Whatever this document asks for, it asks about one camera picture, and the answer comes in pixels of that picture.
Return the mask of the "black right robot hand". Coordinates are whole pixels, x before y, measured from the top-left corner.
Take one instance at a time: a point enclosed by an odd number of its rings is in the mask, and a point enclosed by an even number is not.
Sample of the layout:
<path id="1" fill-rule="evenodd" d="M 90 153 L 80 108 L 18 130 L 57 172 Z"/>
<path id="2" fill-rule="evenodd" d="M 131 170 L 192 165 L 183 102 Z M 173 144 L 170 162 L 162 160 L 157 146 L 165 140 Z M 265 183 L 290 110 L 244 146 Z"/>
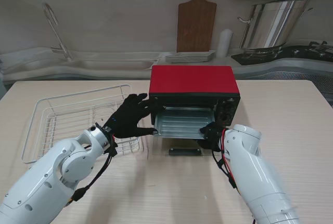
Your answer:
<path id="1" fill-rule="evenodd" d="M 200 128 L 200 133 L 203 134 L 203 139 L 197 140 L 197 144 L 206 150 L 221 152 L 219 143 L 222 137 L 222 131 L 225 128 L 216 122 L 211 122 L 203 128 Z"/>

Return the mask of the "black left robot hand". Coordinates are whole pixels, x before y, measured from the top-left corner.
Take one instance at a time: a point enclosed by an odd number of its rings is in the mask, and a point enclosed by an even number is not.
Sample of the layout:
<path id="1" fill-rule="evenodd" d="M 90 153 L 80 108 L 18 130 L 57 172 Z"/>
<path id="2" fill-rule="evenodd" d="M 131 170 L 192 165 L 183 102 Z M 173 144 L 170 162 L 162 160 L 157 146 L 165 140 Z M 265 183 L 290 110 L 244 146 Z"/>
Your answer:
<path id="1" fill-rule="evenodd" d="M 156 134 L 155 128 L 138 127 L 141 119 L 164 110 L 155 98 L 147 94 L 130 94 L 109 117 L 103 128 L 116 138 L 131 138 Z"/>

